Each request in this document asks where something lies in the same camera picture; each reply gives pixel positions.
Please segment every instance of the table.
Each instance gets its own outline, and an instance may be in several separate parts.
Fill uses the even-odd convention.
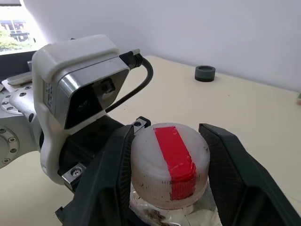
[[[176,122],[198,130],[208,123],[234,133],[263,165],[301,215],[301,106],[296,92],[220,73],[213,82],[194,79],[194,67],[147,57],[151,83],[109,115],[124,124],[144,116],[152,124]],[[143,67],[128,75],[121,98],[145,78]],[[50,181],[40,154],[29,153],[0,170],[2,226],[59,226],[55,211],[73,197]]]

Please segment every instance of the white bottle cap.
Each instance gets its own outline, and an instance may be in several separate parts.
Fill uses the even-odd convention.
[[[152,125],[132,142],[132,184],[142,199],[156,207],[183,208],[203,195],[209,161],[208,144],[192,128]]]

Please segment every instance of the red stripe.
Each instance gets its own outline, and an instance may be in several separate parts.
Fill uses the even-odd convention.
[[[171,176],[171,200],[181,200],[194,193],[196,165],[175,126],[155,128],[164,160]]]

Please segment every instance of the building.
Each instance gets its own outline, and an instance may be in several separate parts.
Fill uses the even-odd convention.
[[[24,20],[0,20],[0,24],[17,41],[22,42],[30,39]]]

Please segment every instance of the white camera housing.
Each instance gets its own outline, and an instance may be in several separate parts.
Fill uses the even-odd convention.
[[[106,115],[129,72],[119,50],[96,35],[44,46],[32,58],[34,107],[44,133],[41,166],[57,174],[66,138]]]

